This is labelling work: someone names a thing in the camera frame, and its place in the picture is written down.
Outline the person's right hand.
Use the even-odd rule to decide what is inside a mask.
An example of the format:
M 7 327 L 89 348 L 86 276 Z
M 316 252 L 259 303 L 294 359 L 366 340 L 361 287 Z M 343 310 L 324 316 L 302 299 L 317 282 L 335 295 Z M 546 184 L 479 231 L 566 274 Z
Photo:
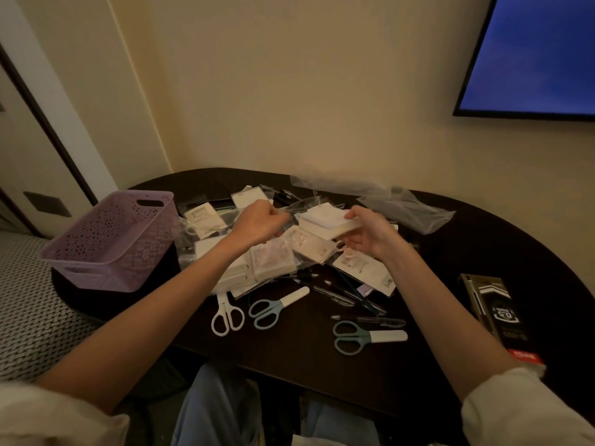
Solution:
M 344 234 L 341 240 L 351 249 L 386 264 L 397 258 L 408 246 L 383 215 L 374 212 L 374 223 Z

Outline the person's left hand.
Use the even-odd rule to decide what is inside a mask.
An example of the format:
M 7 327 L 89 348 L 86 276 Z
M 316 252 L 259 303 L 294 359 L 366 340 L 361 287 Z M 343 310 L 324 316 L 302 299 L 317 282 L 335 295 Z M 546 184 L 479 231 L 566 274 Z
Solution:
M 262 203 L 271 204 L 269 201 L 257 200 L 242 210 L 226 238 L 233 248 L 246 252 L 250 247 L 267 242 L 261 241 Z

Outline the clear plastic wrapper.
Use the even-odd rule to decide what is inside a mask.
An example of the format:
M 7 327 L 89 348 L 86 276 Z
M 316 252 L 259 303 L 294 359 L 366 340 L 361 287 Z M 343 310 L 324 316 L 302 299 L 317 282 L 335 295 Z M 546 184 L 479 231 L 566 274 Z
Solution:
M 289 224 L 297 224 L 297 215 L 307 212 L 309 209 L 317 207 L 325 202 L 328 201 L 328 198 L 322 195 L 317 195 L 315 197 L 309 197 L 307 199 L 303 199 L 302 201 L 295 202 L 290 206 L 277 208 L 277 214 L 280 215 L 282 213 L 288 213 L 289 219 L 287 223 Z

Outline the white notepad stack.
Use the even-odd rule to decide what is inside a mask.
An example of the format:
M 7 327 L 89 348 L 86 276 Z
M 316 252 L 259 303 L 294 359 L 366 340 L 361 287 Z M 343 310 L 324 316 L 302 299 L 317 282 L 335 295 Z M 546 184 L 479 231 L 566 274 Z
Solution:
M 346 218 L 347 209 L 323 203 L 296 214 L 299 227 L 324 240 L 333 240 L 363 226 L 360 218 Z

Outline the person's right forearm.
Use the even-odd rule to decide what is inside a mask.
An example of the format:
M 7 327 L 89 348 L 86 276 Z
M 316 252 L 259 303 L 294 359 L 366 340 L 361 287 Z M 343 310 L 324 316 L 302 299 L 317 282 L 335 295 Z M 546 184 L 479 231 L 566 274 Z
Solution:
M 385 247 L 379 257 L 460 401 L 491 377 L 517 368 L 411 246 Z

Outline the person's left forearm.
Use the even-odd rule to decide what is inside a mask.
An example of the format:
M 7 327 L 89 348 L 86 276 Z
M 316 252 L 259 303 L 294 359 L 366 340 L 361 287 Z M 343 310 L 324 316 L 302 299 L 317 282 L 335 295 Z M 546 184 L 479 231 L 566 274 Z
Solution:
M 174 278 L 101 326 L 42 375 L 44 390 L 111 414 L 249 245 L 230 234 Z

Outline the bundle of black pens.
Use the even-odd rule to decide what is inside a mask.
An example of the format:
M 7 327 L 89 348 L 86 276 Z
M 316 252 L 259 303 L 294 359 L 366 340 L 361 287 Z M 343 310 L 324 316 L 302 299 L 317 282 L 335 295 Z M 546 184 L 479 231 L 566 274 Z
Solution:
M 303 200 L 302 198 L 285 189 L 277 190 L 273 187 L 262 184 L 259 185 L 259 187 L 270 200 L 277 202 L 282 207 L 289 207 L 295 203 L 302 202 Z

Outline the pile of white note packets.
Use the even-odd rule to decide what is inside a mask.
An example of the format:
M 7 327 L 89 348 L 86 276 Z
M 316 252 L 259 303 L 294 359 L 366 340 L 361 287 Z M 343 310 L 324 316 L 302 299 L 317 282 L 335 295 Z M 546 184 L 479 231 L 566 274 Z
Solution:
M 231 195 L 231 208 L 215 210 L 214 203 L 204 202 L 183 208 L 172 228 L 178 262 L 182 269 L 196 262 L 226 237 L 250 203 L 270 200 L 260 187 L 245 187 Z M 306 231 L 299 224 L 283 225 L 281 235 L 251 247 L 236 259 L 220 277 L 212 293 L 231 291 L 235 298 L 272 279 L 295 275 L 312 265 L 330 262 L 335 270 L 387 297 L 396 286 L 387 268 L 378 260 L 354 251 L 340 237 L 324 240 Z

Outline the crumpled clear plastic bag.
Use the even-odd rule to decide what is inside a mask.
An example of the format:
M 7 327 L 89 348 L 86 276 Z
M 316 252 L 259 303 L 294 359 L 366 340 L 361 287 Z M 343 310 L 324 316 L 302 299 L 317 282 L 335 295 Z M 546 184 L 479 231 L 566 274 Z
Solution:
M 361 205 L 422 235 L 436 232 L 456 213 L 427 205 L 405 188 L 382 186 L 360 178 L 303 173 L 291 175 L 290 181 L 294 187 L 312 191 L 356 195 Z

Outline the black ballpoint pen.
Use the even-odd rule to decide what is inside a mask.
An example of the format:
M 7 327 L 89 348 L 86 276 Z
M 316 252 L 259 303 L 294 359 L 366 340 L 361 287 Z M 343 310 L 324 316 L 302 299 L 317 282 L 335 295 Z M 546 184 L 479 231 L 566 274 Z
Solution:
M 353 292 L 347 291 L 340 285 L 336 285 L 335 283 L 324 279 L 324 283 L 328 285 L 331 289 L 338 291 L 339 293 L 345 295 L 346 297 L 352 299 L 355 303 L 360 305 L 361 307 L 366 308 L 368 311 L 373 313 L 376 317 L 385 316 L 387 315 L 387 310 L 380 307 L 379 305 L 368 301 L 365 297 L 361 295 L 356 295 Z

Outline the clear ballpoint pen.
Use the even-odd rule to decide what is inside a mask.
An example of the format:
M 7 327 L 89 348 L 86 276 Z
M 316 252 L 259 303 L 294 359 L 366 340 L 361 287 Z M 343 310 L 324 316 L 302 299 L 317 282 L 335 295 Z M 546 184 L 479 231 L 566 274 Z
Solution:
M 319 286 L 316 286 L 313 283 L 308 282 L 306 280 L 302 280 L 302 279 L 298 279 L 298 278 L 292 278 L 292 280 L 297 284 L 307 286 L 311 290 L 314 290 L 315 292 L 323 294 L 324 296 L 328 297 L 329 299 L 331 299 L 332 301 L 334 301 L 335 303 L 337 303 L 341 306 L 344 306 L 344 307 L 354 307 L 355 306 L 355 301 L 349 297 L 337 294 L 332 291 L 325 290 L 325 289 L 323 289 Z

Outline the blue-grey scissors with white cap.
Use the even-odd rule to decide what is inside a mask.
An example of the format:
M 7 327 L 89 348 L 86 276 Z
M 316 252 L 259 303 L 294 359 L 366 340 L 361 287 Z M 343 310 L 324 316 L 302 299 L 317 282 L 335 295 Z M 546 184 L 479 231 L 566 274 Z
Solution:
M 301 300 L 310 293 L 308 286 L 287 294 L 278 300 L 257 300 L 249 307 L 249 317 L 253 319 L 254 327 L 257 330 L 269 330 L 275 326 L 279 320 L 282 310 L 291 304 Z

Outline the black pen with clear barrel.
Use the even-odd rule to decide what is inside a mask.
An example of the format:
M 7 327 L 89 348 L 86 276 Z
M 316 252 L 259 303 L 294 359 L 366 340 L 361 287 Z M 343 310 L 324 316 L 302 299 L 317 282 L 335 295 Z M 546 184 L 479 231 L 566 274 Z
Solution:
M 332 315 L 330 318 L 337 322 L 349 321 L 353 323 L 374 324 L 391 329 L 400 329 L 406 326 L 406 321 L 403 319 L 395 319 L 390 317 L 370 317 L 370 316 L 342 316 Z

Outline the teal scissors with white cap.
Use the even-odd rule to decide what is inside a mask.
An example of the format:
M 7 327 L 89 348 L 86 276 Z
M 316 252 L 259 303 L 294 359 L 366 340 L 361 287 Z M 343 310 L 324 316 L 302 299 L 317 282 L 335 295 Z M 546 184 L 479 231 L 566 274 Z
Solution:
M 345 356 L 359 354 L 368 344 L 402 343 L 408 340 L 404 330 L 365 330 L 352 321 L 338 321 L 333 326 L 334 348 Z

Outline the purple perforated plastic basket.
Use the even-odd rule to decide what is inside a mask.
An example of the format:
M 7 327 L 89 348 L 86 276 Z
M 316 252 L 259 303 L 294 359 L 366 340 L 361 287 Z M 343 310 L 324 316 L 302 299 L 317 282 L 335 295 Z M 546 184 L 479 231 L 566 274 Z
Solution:
M 134 292 L 174 242 L 169 191 L 115 191 L 52 239 L 40 258 L 84 290 Z

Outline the black pen box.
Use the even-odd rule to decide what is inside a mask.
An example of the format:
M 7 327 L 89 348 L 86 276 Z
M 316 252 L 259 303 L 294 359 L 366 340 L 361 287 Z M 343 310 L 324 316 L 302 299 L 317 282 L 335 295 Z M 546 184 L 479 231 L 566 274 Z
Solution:
M 539 378 L 546 365 L 537 353 L 525 323 L 501 278 L 462 273 L 458 278 L 470 300 L 472 313 L 520 366 Z

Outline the person's blue jeans legs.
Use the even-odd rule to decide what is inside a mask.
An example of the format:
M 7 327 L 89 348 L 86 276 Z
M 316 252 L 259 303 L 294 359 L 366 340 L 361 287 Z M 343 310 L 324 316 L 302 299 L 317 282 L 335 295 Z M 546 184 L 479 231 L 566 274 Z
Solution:
M 231 368 L 199 369 L 178 414 L 171 446 L 258 446 L 264 434 L 258 388 Z M 303 435 L 290 446 L 381 446 L 372 420 L 310 401 Z

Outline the dark door plate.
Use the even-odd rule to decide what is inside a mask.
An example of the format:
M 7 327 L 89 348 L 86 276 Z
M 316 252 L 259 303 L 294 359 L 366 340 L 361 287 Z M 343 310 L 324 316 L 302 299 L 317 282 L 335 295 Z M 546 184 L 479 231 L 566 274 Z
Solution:
M 70 210 L 58 197 L 30 191 L 24 191 L 23 194 L 33 205 L 33 207 L 39 212 L 61 217 L 72 217 Z

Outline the cream door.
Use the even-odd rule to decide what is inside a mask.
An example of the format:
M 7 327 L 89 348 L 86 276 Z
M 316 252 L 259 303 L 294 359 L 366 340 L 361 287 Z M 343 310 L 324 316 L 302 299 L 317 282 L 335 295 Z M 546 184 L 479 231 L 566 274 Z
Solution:
M 0 189 L 46 238 L 67 230 L 92 205 L 0 65 Z M 72 217 L 37 211 L 24 191 L 60 198 Z

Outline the person's white right sleeve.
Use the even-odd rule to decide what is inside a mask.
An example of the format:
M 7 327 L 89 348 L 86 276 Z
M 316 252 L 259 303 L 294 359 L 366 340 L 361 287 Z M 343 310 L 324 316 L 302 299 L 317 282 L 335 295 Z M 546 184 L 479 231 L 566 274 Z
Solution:
M 471 446 L 595 446 L 595 427 L 520 367 L 480 384 L 461 416 Z

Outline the person's white sleeve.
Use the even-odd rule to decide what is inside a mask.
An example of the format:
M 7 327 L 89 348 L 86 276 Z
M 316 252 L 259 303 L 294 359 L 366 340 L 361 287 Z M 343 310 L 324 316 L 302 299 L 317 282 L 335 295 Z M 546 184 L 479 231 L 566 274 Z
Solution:
M 20 382 L 0 383 L 0 446 L 124 446 L 130 417 Z
M 471 446 L 595 446 L 595 427 L 520 367 L 480 384 L 461 416 Z

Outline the person's white left sleeve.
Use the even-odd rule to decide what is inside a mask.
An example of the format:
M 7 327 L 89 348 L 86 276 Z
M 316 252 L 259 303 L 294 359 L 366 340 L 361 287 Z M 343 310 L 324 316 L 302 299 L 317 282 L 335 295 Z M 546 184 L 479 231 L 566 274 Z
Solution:
M 130 417 L 20 382 L 0 383 L 0 446 L 124 446 Z

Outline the wall-mounted television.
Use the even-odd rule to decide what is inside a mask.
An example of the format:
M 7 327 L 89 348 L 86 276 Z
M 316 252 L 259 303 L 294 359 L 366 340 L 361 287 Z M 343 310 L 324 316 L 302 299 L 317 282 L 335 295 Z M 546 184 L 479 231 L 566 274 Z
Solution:
M 452 115 L 595 123 L 595 0 L 490 0 Z

